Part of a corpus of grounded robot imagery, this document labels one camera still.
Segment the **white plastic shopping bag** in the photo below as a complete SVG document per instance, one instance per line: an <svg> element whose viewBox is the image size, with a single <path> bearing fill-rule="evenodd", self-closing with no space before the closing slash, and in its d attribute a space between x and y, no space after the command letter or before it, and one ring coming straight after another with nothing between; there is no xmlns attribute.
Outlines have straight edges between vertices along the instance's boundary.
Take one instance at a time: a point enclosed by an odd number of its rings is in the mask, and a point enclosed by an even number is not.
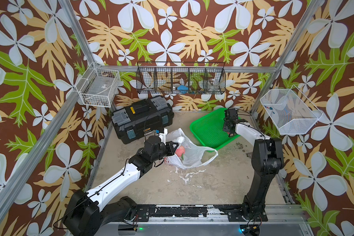
<svg viewBox="0 0 354 236"><path fill-rule="evenodd" d="M167 134L166 141L173 141L185 148L183 157L173 156L165 157L165 162L180 169L191 169L206 166L214 161L218 156L218 151L211 147L202 147L195 145L183 132L181 128Z"/></svg>

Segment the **pink peach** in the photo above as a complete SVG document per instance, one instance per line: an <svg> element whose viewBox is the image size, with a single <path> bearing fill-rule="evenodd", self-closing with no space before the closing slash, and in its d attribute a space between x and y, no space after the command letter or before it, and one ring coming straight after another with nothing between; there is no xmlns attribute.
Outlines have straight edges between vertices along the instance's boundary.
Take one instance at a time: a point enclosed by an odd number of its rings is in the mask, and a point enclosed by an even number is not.
<svg viewBox="0 0 354 236"><path fill-rule="evenodd" d="M176 149L175 154L178 157L183 157L183 155L185 154L185 148L183 146L180 146L179 148Z"/></svg>

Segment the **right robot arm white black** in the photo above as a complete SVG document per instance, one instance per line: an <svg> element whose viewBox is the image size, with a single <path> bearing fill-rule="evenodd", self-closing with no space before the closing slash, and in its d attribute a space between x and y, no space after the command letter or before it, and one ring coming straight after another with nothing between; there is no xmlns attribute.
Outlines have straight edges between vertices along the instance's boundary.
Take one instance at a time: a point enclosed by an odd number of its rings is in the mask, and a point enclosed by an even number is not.
<svg viewBox="0 0 354 236"><path fill-rule="evenodd" d="M224 114L223 131L230 137L240 135L253 146L251 165L254 176L243 200L242 216L246 220L254 220L265 212L270 184L284 167L282 141L265 135L245 119L240 119L236 108L227 109Z"/></svg>

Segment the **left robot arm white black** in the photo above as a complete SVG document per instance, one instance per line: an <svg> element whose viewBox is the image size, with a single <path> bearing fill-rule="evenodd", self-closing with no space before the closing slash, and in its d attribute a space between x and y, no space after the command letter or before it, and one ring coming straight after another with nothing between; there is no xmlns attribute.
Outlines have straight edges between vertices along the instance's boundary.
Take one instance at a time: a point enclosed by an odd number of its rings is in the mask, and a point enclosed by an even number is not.
<svg viewBox="0 0 354 236"><path fill-rule="evenodd" d="M122 197L115 203L110 201L155 167L158 160L173 156L179 146L179 143L150 136L119 172L87 192L76 191L61 219L62 224L74 236L93 236L107 223L132 220L137 204L130 197Z"/></svg>

